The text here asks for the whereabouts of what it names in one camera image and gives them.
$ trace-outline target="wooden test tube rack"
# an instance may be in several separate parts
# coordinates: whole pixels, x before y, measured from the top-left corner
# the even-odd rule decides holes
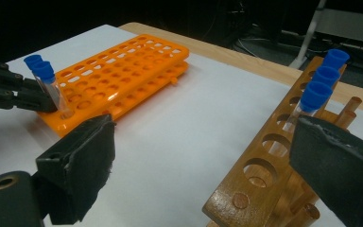
[[[323,58],[315,57],[309,63],[204,204],[202,211],[211,219],[208,227],[309,226],[320,217],[314,205],[318,196],[289,165],[288,152],[268,151],[274,143],[290,149],[293,134],[282,127],[322,61]],[[325,110],[324,104],[315,117],[347,128],[360,103],[360,98],[353,97],[340,114]]]

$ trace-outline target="test tube rack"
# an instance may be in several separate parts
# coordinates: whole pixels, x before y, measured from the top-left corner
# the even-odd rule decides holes
[[[60,137],[84,120],[111,114],[115,120],[154,95],[176,84],[188,68],[189,50],[142,34],[71,65],[55,74],[68,107],[74,112],[38,113]]]
[[[268,151],[274,143],[289,150],[293,134],[282,127],[322,61],[315,57],[309,63],[204,204],[202,211],[211,219],[207,227],[309,226],[320,217],[314,205],[319,198],[289,165],[288,153]],[[325,110],[324,104],[315,117],[347,129],[360,103],[359,97],[352,97],[340,114]]]

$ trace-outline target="wooden table edge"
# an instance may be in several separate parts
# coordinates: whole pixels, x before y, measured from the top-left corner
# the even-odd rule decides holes
[[[289,68],[278,63],[255,58],[237,51],[214,44],[208,44],[153,26],[130,22],[120,26],[119,28],[137,35],[150,34],[169,40],[170,42],[187,47],[191,53],[232,65],[264,78],[281,82],[287,86],[292,86],[302,73],[302,71],[298,69]],[[340,82],[337,85],[331,99],[345,105],[352,96],[358,96],[362,99],[362,103],[358,109],[363,110],[363,88]]]

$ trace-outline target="blue cap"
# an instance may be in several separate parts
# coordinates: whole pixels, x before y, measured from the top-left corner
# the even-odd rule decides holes
[[[44,83],[52,83],[55,81],[54,69],[49,61],[41,61],[34,64],[32,72]]]
[[[342,50],[330,49],[325,58],[323,58],[322,66],[329,66],[338,70],[349,58],[350,55]]]
[[[312,77],[312,81],[321,82],[332,87],[339,78],[340,73],[336,68],[332,68],[329,66],[320,66],[315,71],[314,77]]]
[[[41,55],[30,55],[24,59],[27,67],[32,70],[34,64],[43,61]]]
[[[319,109],[333,93],[332,88],[321,82],[310,81],[300,99],[300,107],[304,112],[314,112]]]

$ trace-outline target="white table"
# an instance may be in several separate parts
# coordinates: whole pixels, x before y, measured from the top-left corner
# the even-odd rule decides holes
[[[100,26],[30,54],[55,71],[135,35]],[[116,121],[116,159],[107,184],[85,219],[75,226],[205,226],[203,204],[261,129],[289,87],[195,54],[177,86]],[[9,69],[33,78],[23,58]],[[338,113],[342,104],[330,101]],[[363,139],[363,111],[349,130]],[[0,174],[37,170],[35,159],[60,138],[35,113],[0,110]],[[319,201],[313,226],[343,226]],[[46,226],[51,226],[45,218]]]

